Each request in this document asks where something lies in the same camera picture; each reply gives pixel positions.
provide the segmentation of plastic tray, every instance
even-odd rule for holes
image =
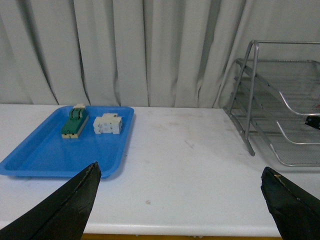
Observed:
[[[53,112],[1,163],[0,174],[17,177],[73,177],[98,162],[101,177],[114,173],[121,162],[134,110],[130,107],[87,106],[89,120],[79,138],[62,138],[61,128],[72,106]],[[93,123],[104,113],[122,117],[120,134],[95,134]]]

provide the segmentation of curtain fold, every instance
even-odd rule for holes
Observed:
[[[74,2],[83,75],[91,105],[118,106],[113,2]]]
[[[122,106],[148,106],[142,0],[113,1],[115,52]]]
[[[16,68],[33,104],[55,105],[57,101],[40,65],[32,33],[27,27],[27,19],[22,15],[22,10],[22,6],[17,1],[0,1],[0,15],[10,42]]]
[[[0,103],[220,108],[250,40],[320,41],[319,22],[318,0],[0,0]]]
[[[44,72],[57,102],[88,105],[81,76],[73,4],[65,0],[31,0],[30,7]]]

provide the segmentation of white table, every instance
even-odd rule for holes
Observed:
[[[58,107],[0,104],[0,161]],[[260,189],[276,161],[267,147],[250,156],[222,109],[134,110],[122,164],[101,180],[85,233],[280,236]],[[284,175],[319,198],[317,171],[296,170]],[[66,181],[1,175],[0,228]]]

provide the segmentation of mesh shelf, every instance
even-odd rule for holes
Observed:
[[[241,81],[241,89],[246,95],[250,91],[248,78]],[[270,121],[276,122],[278,130],[287,141],[293,144],[318,144],[320,145],[320,129],[315,129],[305,124],[306,116],[293,114],[287,106],[265,91],[258,83],[255,86],[254,101]]]
[[[320,46],[320,42],[252,40],[244,58],[236,60],[241,69],[225,112],[252,156],[249,137],[259,133],[285,166],[320,167],[320,129],[305,124],[308,116],[320,117],[320,63],[259,59],[259,44]],[[235,114],[236,107],[242,114]]]
[[[243,59],[236,61],[243,64]],[[251,75],[252,60],[245,72]],[[256,78],[265,90],[297,115],[320,115],[320,63],[316,61],[259,60]]]
[[[248,97],[243,93],[237,94],[236,105],[245,115]],[[272,150],[279,162],[286,166],[319,166],[320,146],[319,145],[296,145],[289,142],[279,130],[274,121],[263,117],[258,104],[253,105],[251,122],[252,126],[262,136],[266,145]],[[245,126],[245,118],[239,119],[242,126]]]

